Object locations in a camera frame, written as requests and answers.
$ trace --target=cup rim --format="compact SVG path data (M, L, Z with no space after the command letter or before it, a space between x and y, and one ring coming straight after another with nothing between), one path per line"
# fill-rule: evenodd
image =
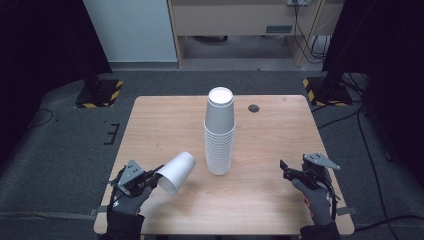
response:
M211 100L212 92L217 91L217 90L224 90L224 91L230 93L231 94L230 101L220 104L220 103L216 103L213 100ZM215 87L215 88L212 88L208 93L208 102L210 102L214 107L228 107L230 104L233 103L233 101L234 101L234 94L230 89L228 89L226 87Z

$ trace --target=metal bracket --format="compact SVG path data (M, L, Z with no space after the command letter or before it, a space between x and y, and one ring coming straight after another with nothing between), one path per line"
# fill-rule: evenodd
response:
M131 182L143 173L144 170L134 160L130 160L121 175L121 179L119 179L119 189L128 195L130 192L125 188L125 184Z
M303 159L307 160L315 165L322 167L329 167L335 170L340 170L340 166L335 164L333 161L324 156L321 152L313 153L313 154L305 154L303 155Z

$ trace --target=small black object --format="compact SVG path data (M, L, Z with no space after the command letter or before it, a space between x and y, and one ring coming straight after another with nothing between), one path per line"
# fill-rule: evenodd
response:
M259 112L259 106L255 104L249 105L248 109L250 112L253 112L253 113Z

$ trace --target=paper cup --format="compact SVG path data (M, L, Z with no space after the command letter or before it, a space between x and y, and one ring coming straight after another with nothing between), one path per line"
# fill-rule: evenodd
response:
M196 165L196 160L188 152L182 152L169 161L155 174L161 174L158 185L170 194L177 194Z
M228 88L217 87L209 92L205 127L213 134L225 134L234 128L233 93Z

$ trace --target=wooden table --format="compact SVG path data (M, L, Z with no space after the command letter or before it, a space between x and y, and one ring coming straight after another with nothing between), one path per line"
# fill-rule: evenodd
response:
M313 224L304 196L283 179L279 161L301 169L302 154L327 155L303 96L235 96L236 131L231 170L222 176L206 167L204 117L207 96L146 96L136 99L110 179L134 159L145 170L187 151L196 166L177 195L157 187L143 204L142 234L297 235ZM252 113L249 105L259 106ZM342 193L332 170L336 193ZM102 205L110 199L107 187ZM341 234L351 234L350 215L338 216ZM106 214L94 230L106 231Z

